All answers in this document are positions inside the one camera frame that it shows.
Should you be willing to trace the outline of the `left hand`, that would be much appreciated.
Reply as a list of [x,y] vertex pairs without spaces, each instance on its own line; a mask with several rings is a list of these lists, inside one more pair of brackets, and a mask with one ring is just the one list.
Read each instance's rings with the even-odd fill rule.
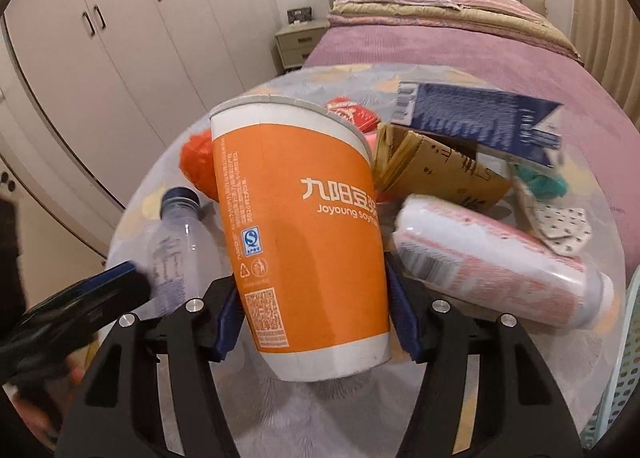
[[11,402],[38,441],[53,447],[58,441],[63,418],[85,376],[84,367],[72,358],[44,365],[18,380]]

